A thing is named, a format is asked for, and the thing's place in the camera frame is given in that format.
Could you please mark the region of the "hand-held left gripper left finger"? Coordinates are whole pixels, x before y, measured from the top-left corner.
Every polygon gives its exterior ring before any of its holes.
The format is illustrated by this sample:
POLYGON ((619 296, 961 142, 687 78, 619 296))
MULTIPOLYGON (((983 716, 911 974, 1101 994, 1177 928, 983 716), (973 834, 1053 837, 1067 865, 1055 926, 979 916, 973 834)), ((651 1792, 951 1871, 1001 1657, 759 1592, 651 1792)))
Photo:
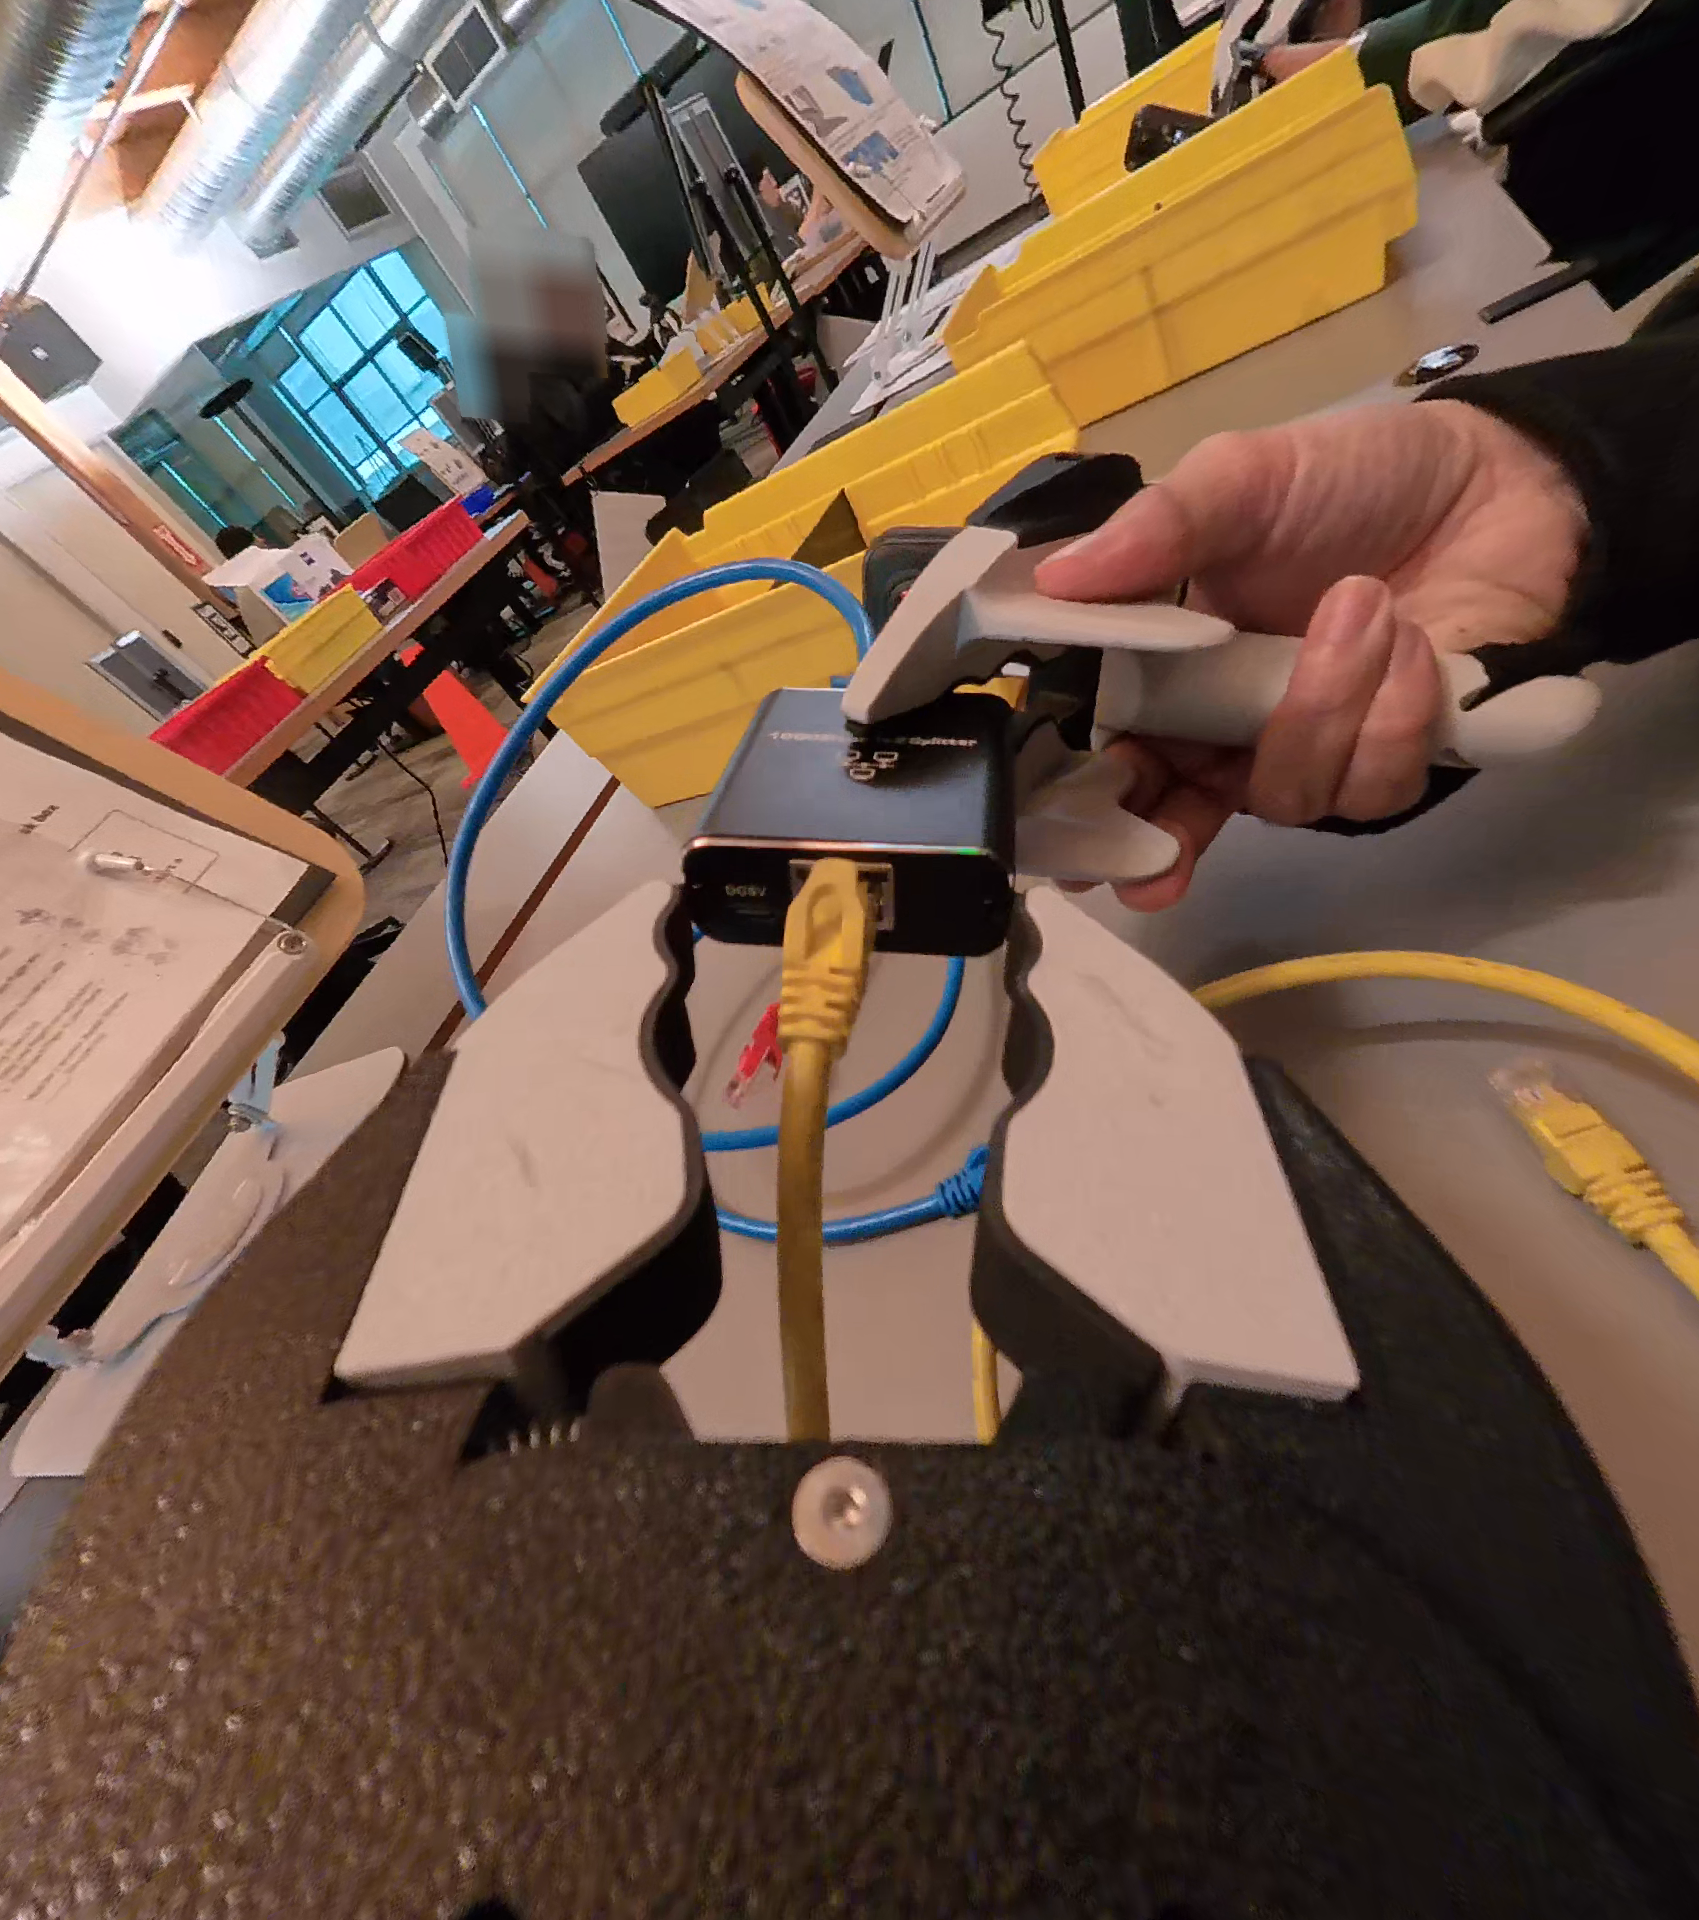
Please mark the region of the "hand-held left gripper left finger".
POLYGON ((581 1407, 705 1326, 721 1256, 683 1097, 691 979, 687 910, 649 881, 465 1025, 337 1349, 341 1387, 581 1407))

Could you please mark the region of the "black loudspeaker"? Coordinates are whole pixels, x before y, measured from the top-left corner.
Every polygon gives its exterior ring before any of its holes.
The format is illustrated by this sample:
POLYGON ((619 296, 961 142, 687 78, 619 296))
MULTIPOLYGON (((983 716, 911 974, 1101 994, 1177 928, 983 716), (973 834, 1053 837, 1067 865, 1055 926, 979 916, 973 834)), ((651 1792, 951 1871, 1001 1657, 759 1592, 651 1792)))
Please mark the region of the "black loudspeaker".
POLYGON ((50 302, 16 301, 0 315, 0 362, 40 401, 60 401, 92 385, 100 354, 50 302))

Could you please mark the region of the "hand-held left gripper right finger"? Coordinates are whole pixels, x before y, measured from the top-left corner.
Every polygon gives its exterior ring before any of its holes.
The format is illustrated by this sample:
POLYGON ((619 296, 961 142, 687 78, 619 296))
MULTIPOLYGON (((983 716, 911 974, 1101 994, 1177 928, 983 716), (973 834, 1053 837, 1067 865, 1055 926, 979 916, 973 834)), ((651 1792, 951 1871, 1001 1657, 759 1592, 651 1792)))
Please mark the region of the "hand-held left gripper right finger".
POLYGON ((971 1311, 1019 1398, 1161 1429, 1191 1389, 1341 1405, 1357 1359, 1221 1020, 1051 888, 1005 948, 971 1311))

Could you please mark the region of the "brown background table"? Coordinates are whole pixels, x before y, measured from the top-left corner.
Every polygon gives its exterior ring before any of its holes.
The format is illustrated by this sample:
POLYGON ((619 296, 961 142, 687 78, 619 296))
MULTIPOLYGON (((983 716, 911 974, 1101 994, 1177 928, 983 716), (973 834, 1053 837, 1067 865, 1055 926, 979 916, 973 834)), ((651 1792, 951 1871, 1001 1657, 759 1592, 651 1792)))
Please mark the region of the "brown background table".
POLYGON ((323 808, 329 791, 391 748, 435 674, 487 662, 501 608, 535 577, 529 532, 529 519, 507 510, 483 524, 481 544, 421 596, 403 601, 389 589, 367 596, 381 636, 305 695, 222 781, 335 832, 323 808))

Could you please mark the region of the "large yellow plastic bin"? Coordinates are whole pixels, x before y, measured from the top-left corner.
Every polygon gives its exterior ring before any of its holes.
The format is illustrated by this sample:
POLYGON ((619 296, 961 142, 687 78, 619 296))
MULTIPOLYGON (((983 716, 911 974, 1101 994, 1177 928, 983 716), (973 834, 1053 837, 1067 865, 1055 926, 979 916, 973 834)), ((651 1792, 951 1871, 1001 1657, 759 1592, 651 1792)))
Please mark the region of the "large yellow plastic bin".
POLYGON ((1049 211, 1087 231, 1201 211, 1255 224, 1343 204, 1415 222, 1415 167, 1389 92, 1349 42, 1305 56, 1301 5, 1247 5, 1105 94, 1035 156, 1049 211))
POLYGON ((1027 349, 1091 426, 1377 295, 1415 220, 1389 90, 1339 53, 1047 222, 943 343, 959 373, 1027 349))

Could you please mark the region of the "orange traffic cone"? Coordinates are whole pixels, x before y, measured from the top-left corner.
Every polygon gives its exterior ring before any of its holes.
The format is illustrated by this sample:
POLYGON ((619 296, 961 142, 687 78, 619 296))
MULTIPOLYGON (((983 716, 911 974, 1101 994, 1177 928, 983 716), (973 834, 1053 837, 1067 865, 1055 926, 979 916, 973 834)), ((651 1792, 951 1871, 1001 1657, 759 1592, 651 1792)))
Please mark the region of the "orange traffic cone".
POLYGON ((471 791, 495 760, 507 728, 455 670, 443 670, 429 680, 421 706, 461 760, 463 791, 471 791))

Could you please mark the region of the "red plastic bin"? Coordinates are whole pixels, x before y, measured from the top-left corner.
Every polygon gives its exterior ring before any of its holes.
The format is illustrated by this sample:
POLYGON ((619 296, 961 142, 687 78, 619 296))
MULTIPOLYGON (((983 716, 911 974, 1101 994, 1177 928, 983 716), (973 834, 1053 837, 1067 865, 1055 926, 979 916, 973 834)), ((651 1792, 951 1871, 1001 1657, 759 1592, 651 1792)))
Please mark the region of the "red plastic bin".
POLYGON ((481 544, 481 526, 459 500, 445 503, 357 564, 345 587, 359 599, 391 590, 405 602, 425 594, 481 544))
POLYGON ((226 779, 299 706, 301 692, 255 654, 178 708, 150 739, 170 754, 226 779))

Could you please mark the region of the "yellow bin with black divider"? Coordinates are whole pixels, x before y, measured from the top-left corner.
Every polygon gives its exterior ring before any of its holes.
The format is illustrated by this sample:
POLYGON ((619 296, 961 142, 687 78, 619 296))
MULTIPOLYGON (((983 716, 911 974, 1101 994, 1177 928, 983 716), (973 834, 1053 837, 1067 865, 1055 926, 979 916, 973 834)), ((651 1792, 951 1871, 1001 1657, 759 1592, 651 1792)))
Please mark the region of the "yellow bin with black divider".
MULTIPOLYGON (((871 540, 963 523, 1019 468, 1077 449, 1079 430, 1033 353, 1011 347, 707 510, 697 534, 665 532, 605 608, 719 564, 813 564, 861 593, 871 540)), ((855 642, 821 599, 785 585, 697 594, 643 620, 555 705, 553 723, 635 798, 705 797, 759 703, 853 672, 855 642)))

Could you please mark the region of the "small yellow plastic bin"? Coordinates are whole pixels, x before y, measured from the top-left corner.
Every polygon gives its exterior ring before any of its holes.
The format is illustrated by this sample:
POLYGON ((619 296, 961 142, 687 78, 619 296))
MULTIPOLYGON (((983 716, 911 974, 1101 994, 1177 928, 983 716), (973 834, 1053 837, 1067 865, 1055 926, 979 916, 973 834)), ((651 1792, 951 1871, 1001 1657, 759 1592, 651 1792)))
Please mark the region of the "small yellow plastic bin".
POLYGON ((255 658, 307 698, 377 636, 377 612, 355 589, 339 587, 259 644, 255 658))
POLYGON ((705 368, 693 351, 671 353, 613 398, 615 417, 621 426, 651 420, 677 401, 693 401, 701 393, 703 377, 705 368))

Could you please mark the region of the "background document stand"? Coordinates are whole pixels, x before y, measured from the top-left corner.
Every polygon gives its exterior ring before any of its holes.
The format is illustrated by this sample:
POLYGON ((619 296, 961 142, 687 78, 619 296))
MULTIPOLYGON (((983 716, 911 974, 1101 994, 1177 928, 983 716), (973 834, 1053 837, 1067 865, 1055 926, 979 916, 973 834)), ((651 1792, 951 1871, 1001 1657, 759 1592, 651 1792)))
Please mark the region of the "background document stand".
POLYGON ((965 179, 879 62, 803 3, 651 3, 737 66, 737 99, 861 240, 913 258, 965 179))

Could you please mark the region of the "flat black bar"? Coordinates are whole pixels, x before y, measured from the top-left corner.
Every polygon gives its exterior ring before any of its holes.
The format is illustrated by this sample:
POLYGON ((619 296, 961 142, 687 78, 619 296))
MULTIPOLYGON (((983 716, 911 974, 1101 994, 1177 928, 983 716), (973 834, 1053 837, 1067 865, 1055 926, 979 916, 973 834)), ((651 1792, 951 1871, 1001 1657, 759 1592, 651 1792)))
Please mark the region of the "flat black bar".
POLYGON ((1561 262, 1549 268, 1545 274, 1535 276, 1531 282, 1497 296, 1479 309, 1479 323, 1483 326, 1505 325, 1509 318, 1529 313, 1531 309, 1541 307, 1547 301, 1557 299, 1573 289, 1579 289, 1591 282, 1601 268, 1597 257, 1577 257, 1569 262, 1561 262))

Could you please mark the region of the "person's right hand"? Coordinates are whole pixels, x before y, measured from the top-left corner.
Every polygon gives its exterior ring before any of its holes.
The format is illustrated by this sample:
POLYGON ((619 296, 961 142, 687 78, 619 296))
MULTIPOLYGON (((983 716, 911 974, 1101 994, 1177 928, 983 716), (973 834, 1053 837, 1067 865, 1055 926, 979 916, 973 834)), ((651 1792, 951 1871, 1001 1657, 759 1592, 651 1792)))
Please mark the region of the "person's right hand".
POLYGON ((1037 589, 1079 605, 1163 599, 1301 641, 1249 748, 1127 736, 1123 802, 1177 843, 1121 884, 1155 913, 1189 890, 1233 818, 1369 827, 1413 811, 1443 708, 1441 654, 1531 644, 1565 618, 1587 521, 1561 468, 1457 401, 1359 407, 1197 444, 1037 589))

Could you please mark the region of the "grey desk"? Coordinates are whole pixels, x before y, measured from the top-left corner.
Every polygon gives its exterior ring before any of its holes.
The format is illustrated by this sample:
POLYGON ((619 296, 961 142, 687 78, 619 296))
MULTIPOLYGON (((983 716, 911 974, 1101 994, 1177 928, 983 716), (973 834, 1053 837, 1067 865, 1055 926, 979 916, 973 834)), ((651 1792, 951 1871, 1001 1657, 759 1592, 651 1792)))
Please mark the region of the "grey desk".
MULTIPOLYGON (((1019 1398, 969 1227, 825 1260, 819 1438, 739 1435, 767 1250, 585 1405, 335 1381, 447 1076, 174 1338, 0 1671, 0 1916, 1699 1916, 1699 641, 1157 920, 1357 1359, 1161 1429, 1019 1398)), ((915 1178, 1005 1112, 1005 956, 915 1178)))

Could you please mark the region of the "silver air duct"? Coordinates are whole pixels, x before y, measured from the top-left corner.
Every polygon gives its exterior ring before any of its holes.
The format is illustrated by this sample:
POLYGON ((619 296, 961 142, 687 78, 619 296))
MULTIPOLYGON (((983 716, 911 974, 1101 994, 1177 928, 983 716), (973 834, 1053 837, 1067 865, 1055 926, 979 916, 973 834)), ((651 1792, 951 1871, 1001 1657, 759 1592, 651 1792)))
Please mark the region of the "silver air duct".
POLYGON ((535 3, 261 3, 246 14, 134 204, 174 247, 228 231, 255 258, 295 247, 307 204, 413 85, 447 127, 523 38, 535 3))

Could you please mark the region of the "person's right forearm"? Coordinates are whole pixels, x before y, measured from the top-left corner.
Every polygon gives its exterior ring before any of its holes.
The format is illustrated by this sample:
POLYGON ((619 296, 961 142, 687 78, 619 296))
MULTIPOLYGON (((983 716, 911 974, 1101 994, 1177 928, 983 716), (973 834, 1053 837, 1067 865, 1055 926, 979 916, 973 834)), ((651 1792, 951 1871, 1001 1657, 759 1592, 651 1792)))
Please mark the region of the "person's right forearm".
POLYGON ((1615 349, 1459 377, 1433 396, 1537 447, 1585 519, 1563 616, 1533 647, 1481 648, 1493 685, 1699 642, 1699 271, 1615 349))

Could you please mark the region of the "black network splitter box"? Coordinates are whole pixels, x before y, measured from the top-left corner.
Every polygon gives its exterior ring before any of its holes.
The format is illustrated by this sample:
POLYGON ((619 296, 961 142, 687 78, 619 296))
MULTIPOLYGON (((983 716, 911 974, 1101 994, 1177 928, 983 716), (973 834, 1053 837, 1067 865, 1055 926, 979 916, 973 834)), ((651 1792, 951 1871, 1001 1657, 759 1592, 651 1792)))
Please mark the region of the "black network splitter box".
POLYGON ((779 947, 813 865, 839 858, 861 875, 877 952, 995 952, 1013 905, 1011 721, 999 697, 959 690, 857 733, 831 687, 771 692, 685 845, 691 924, 779 947))

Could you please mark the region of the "document stand with instruction sheet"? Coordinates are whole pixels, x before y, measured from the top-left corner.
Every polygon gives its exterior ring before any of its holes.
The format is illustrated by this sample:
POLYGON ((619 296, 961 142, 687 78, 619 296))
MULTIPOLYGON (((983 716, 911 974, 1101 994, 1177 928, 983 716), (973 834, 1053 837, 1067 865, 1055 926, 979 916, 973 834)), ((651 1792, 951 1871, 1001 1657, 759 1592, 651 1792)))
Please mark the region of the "document stand with instruction sheet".
POLYGON ((363 908, 319 828, 0 670, 0 1381, 363 908))

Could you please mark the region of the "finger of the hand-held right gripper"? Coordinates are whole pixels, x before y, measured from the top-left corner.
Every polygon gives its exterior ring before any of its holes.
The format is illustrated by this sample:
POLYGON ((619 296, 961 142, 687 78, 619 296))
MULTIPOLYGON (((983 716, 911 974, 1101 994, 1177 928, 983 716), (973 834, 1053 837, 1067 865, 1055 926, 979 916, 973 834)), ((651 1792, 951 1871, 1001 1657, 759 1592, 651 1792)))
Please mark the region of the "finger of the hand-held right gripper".
POLYGON ((877 728, 979 685, 1019 656, 1137 653, 1177 656, 1223 647, 1237 628, 1163 601, 1073 602, 1037 590, 1043 552, 1007 530, 959 528, 903 593, 841 697, 851 728, 877 728))
POLYGON ((1183 845, 1127 808, 1129 785, 1129 768, 1109 753, 1027 747, 1013 766, 1017 883, 1089 890, 1171 875, 1183 845))

